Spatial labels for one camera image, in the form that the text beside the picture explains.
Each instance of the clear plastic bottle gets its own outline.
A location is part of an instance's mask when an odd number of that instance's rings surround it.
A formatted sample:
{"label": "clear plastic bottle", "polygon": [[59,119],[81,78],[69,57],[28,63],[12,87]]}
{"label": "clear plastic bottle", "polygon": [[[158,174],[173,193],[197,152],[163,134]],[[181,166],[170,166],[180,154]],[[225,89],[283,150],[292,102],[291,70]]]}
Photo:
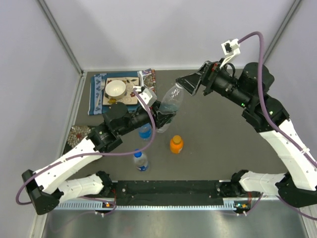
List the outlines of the clear plastic bottle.
{"label": "clear plastic bottle", "polygon": [[[169,114],[178,111],[184,99],[184,89],[176,83],[163,97],[159,111],[162,114]],[[172,120],[168,121],[164,126],[157,129],[158,133],[165,132]]]}
{"label": "clear plastic bottle", "polygon": [[152,135],[152,126],[147,123],[138,129],[139,136],[143,140],[150,140]]}
{"label": "clear plastic bottle", "polygon": [[144,152],[135,153],[133,161],[139,171],[146,171],[149,168],[148,157]]}

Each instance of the bowl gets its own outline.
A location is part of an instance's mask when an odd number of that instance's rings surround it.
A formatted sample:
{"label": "bowl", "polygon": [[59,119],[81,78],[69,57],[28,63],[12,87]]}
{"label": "bowl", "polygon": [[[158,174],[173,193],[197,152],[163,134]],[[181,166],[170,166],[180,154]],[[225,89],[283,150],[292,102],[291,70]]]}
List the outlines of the bowl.
{"label": "bowl", "polygon": [[110,98],[119,99],[124,96],[126,90],[125,83],[121,80],[111,81],[106,85],[105,92]]}

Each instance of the gray table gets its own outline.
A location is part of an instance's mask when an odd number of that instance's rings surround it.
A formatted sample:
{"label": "gray table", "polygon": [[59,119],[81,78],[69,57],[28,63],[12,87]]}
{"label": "gray table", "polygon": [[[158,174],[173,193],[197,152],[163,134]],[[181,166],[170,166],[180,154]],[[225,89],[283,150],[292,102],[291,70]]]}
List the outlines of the gray table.
{"label": "gray table", "polygon": [[[101,115],[89,116],[89,72],[77,115],[76,125],[98,125]],[[189,74],[188,70],[157,71],[158,99],[174,85],[175,79]],[[76,174],[86,176],[99,170],[114,180],[197,180],[230,179],[234,172],[247,169],[257,173],[283,173],[286,168],[276,153],[242,118],[242,109],[216,92],[196,96],[185,94],[183,105],[170,128],[157,134],[153,145],[146,151],[150,168],[137,171],[131,157],[104,157]],[[184,148],[178,155],[169,150],[170,139],[179,134]],[[132,151],[144,146],[136,131],[122,137],[123,144],[114,152]]]}

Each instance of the blue placemat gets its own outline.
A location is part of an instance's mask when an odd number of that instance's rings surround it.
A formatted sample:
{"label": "blue placemat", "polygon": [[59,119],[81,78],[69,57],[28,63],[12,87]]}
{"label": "blue placemat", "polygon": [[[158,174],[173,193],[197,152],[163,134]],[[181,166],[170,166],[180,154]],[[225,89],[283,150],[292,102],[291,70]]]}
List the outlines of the blue placemat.
{"label": "blue placemat", "polygon": [[[118,73],[98,73],[90,79],[90,101],[88,115],[103,114],[108,111],[109,106],[103,105],[104,90],[101,87],[102,80],[106,81],[108,78],[120,77],[139,77],[141,85],[143,85],[143,77],[149,75],[151,69],[134,72],[118,72]],[[127,105],[128,111],[133,112],[137,109],[137,105]]]}

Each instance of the orange bottle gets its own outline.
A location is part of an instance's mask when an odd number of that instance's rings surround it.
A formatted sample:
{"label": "orange bottle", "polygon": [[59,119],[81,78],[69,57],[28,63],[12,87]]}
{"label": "orange bottle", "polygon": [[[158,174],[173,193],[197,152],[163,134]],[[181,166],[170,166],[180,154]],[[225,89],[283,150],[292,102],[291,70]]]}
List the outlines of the orange bottle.
{"label": "orange bottle", "polygon": [[179,154],[179,152],[181,152],[181,150],[183,149],[184,146],[184,141],[182,139],[182,137],[180,137],[179,135],[174,136],[169,143],[169,147],[172,153],[174,154]]}

